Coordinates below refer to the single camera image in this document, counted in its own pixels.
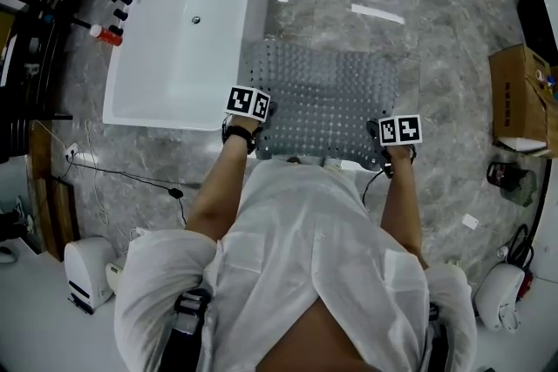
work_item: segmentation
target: bathtub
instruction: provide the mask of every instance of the bathtub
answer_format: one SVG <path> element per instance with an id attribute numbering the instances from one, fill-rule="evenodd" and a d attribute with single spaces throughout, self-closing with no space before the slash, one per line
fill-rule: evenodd
<path id="1" fill-rule="evenodd" d="M 112 50 L 103 121 L 214 131 L 268 0 L 133 0 Z"/>

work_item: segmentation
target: forearm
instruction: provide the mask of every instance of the forearm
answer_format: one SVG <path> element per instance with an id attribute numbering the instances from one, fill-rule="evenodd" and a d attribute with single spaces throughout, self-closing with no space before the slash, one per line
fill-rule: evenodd
<path id="1" fill-rule="evenodd" d="M 422 226 L 410 159 L 394 161 L 381 227 L 427 267 L 421 253 Z"/>
<path id="2" fill-rule="evenodd" d="M 236 220 L 247 156 L 246 140 L 231 135 L 194 201 L 187 230 L 215 241 L 227 233 Z"/>

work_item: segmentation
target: tile floor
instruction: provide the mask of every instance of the tile floor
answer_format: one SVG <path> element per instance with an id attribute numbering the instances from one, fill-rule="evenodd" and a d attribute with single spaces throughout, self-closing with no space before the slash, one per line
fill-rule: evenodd
<path id="1" fill-rule="evenodd" d="M 460 260 L 475 286 L 496 262 L 496 248 L 520 223 L 530 224 L 535 205 L 521 208 L 487 184 L 493 159 L 517 159 L 491 145 L 491 89 L 487 56 L 522 41 L 515 12 L 517 0 L 269 0 L 267 34 L 317 49 L 380 51 L 398 67 L 400 96 L 396 113 L 420 113 L 425 143 L 415 163 L 418 200 L 430 261 Z M 400 15 L 396 24 L 350 12 L 352 3 Z M 85 0 L 79 16 L 109 24 L 109 0 Z M 111 48 L 75 30 L 66 45 L 61 107 L 72 122 L 54 125 L 66 143 L 89 146 L 86 124 L 101 167 L 166 179 L 182 185 L 188 210 L 196 187 L 220 150 L 220 136 L 203 132 L 103 125 L 102 107 Z M 61 148 L 53 141 L 54 173 L 66 170 Z M 521 158 L 542 179 L 544 163 Z M 359 173 L 360 191 L 370 174 Z M 91 171 L 72 168 L 82 236 L 103 235 L 120 252 L 136 226 L 181 226 L 180 208 L 166 193 L 135 181 L 99 173 L 99 201 L 109 215 L 101 219 Z M 372 186 L 367 205 L 373 220 L 383 209 L 388 181 Z M 470 213 L 487 228 L 475 231 L 460 222 Z"/>

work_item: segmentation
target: rolled-up sleeve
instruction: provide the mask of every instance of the rolled-up sleeve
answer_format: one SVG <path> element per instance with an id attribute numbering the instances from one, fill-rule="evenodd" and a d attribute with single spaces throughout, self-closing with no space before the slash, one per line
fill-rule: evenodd
<path id="1" fill-rule="evenodd" d="M 130 243 L 116 297 L 114 334 L 132 372 L 157 369 L 160 339 L 174 302 L 200 283 L 215 250 L 207 236 L 185 230 L 155 231 Z"/>
<path id="2" fill-rule="evenodd" d="M 477 351 L 471 286 L 461 268 L 454 265 L 435 265 L 425 270 L 430 302 L 438 305 L 439 315 L 449 334 L 453 352 L 454 372 L 468 372 Z"/>

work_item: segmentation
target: hand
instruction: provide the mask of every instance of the hand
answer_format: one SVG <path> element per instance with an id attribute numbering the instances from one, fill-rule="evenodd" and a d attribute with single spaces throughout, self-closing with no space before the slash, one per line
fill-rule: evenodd
<path id="1" fill-rule="evenodd" d="M 394 163 L 403 159 L 411 159 L 412 151 L 408 145 L 388 145 L 385 149 L 391 155 Z"/>
<path id="2" fill-rule="evenodd" d="M 260 122 L 257 119 L 233 115 L 233 118 L 230 120 L 230 125 L 238 125 L 253 134 L 258 128 L 258 125 L 260 125 Z"/>

